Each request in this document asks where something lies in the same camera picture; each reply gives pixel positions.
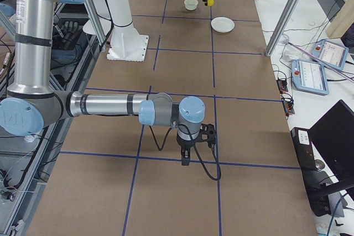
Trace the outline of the yellow lemon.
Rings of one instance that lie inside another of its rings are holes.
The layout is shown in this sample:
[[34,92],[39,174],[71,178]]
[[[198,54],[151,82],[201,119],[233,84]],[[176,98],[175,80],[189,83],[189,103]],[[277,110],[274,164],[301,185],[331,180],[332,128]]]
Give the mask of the yellow lemon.
[[212,7],[214,5],[215,1],[214,0],[207,0],[206,4],[208,7]]

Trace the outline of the white paper bowl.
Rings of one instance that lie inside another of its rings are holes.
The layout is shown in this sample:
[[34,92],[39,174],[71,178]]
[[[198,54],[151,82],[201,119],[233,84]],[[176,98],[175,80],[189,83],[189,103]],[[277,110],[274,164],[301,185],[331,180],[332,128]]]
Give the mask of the white paper bowl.
[[184,0],[184,7],[187,11],[194,11],[197,9],[198,0]]

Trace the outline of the white paper plate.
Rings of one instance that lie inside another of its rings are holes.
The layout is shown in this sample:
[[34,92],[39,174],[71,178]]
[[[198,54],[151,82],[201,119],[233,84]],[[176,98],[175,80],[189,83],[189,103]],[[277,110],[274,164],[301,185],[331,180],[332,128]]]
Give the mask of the white paper plate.
[[229,18],[217,17],[211,21],[211,27],[216,32],[229,33],[234,29],[235,23]]

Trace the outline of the black box with label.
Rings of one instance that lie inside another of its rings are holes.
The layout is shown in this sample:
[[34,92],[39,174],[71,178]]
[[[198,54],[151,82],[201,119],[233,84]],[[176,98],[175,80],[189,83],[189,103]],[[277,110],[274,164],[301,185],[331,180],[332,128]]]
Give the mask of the black box with label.
[[290,133],[300,168],[312,171],[321,170],[314,158],[313,146],[308,130],[294,127]]

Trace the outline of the near teach pendant tablet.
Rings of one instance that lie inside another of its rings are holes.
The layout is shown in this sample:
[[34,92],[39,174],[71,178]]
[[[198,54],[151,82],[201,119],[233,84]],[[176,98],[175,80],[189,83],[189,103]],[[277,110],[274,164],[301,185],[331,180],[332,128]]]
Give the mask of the near teach pendant tablet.
[[300,59],[293,60],[291,75],[292,83],[297,90],[317,95],[329,94],[325,68],[322,64]]

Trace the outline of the teach pendant tablet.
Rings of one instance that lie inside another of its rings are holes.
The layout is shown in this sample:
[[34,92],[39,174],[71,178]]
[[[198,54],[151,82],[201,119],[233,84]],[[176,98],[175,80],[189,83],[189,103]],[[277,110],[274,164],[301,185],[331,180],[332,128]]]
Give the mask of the teach pendant tablet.
[[300,59],[293,60],[291,75],[292,83],[297,90],[317,95],[329,94],[325,68],[322,64]]
[[313,55],[330,64],[337,70],[343,70],[349,49],[342,44],[337,44],[325,39],[317,42],[313,49]]

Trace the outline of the far teach pendant tablet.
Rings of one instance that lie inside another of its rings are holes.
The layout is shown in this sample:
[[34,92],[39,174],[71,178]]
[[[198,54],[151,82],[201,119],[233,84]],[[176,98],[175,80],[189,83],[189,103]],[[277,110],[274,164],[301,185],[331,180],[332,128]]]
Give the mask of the far teach pendant tablet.
[[317,42],[313,49],[313,55],[330,64],[337,70],[343,70],[349,49],[342,44],[337,44],[325,39]]

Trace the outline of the black laptop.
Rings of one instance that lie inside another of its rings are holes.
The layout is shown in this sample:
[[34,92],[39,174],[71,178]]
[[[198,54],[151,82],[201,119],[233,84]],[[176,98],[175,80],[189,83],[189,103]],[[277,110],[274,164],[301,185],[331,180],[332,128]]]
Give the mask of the black laptop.
[[309,129],[309,135],[339,180],[353,177],[353,110],[343,100],[335,103]]

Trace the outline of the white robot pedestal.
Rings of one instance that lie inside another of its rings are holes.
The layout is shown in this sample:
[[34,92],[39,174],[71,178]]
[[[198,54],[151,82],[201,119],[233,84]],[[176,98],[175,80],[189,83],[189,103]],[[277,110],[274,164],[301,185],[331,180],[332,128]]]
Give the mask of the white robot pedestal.
[[112,29],[109,60],[144,61],[149,36],[140,35],[133,25],[128,0],[93,0],[103,33]]

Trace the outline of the aluminium frame post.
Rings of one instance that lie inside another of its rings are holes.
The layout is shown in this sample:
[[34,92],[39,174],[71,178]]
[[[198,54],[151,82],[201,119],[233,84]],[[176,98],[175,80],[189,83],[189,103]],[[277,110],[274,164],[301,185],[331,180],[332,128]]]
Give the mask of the aluminium frame post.
[[283,12],[277,22],[277,25],[275,27],[275,30],[272,34],[272,36],[270,37],[269,43],[267,45],[267,48],[265,50],[265,56],[270,57],[281,37],[281,35],[284,32],[285,26],[287,25],[297,3],[299,0],[288,0]]

